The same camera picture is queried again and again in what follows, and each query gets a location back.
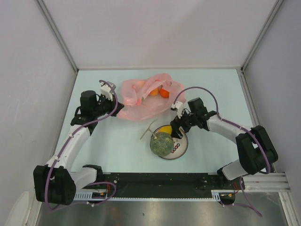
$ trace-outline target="yellow fruit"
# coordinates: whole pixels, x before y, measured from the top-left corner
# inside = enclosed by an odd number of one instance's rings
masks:
[[[150,92],[150,96],[155,96],[159,94],[159,88],[154,89],[152,92]]]
[[[171,129],[170,125],[163,126],[161,129],[159,129],[158,132],[164,132],[164,133],[167,133],[167,134],[171,135],[172,129]]]

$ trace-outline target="enclosure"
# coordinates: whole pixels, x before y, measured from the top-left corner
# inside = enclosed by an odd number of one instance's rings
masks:
[[[26,0],[1,6],[1,225],[299,225],[300,1]],[[80,94],[100,93],[99,80],[105,80],[121,97],[124,80],[159,73],[185,88],[210,90],[223,118],[266,129],[279,156],[275,171],[244,178],[262,218],[248,208],[223,208],[214,199],[217,189],[209,189],[212,198],[116,196],[99,207],[55,212],[36,200],[33,171],[59,152]],[[215,111],[203,90],[185,92],[187,101],[197,97]],[[238,159],[236,144],[198,127],[186,134],[181,157],[155,156],[151,134],[140,137],[154,119],[152,129],[175,116],[165,111],[141,121],[99,122],[71,171],[92,164],[107,174],[216,175]],[[241,191],[239,202],[247,204]]]

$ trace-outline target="metal floor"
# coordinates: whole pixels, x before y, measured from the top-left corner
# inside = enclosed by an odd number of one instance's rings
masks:
[[[278,193],[249,194],[252,210],[217,202],[111,201],[97,207],[74,205],[50,212],[43,204],[38,226],[286,226]],[[242,194],[236,202],[246,203]]]

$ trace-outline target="orange object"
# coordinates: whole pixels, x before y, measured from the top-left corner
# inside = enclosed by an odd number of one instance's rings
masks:
[[[169,98],[169,92],[165,89],[160,89],[160,95],[164,98]]]
[[[159,88],[154,89],[152,92],[150,92],[150,96],[155,96],[159,94]]]

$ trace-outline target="yellow lemon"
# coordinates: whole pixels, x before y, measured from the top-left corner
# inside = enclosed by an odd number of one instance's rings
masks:
[[[171,129],[170,125],[163,126],[161,129],[159,129],[158,132],[164,132],[164,133],[167,133],[167,134],[171,135],[172,129]]]

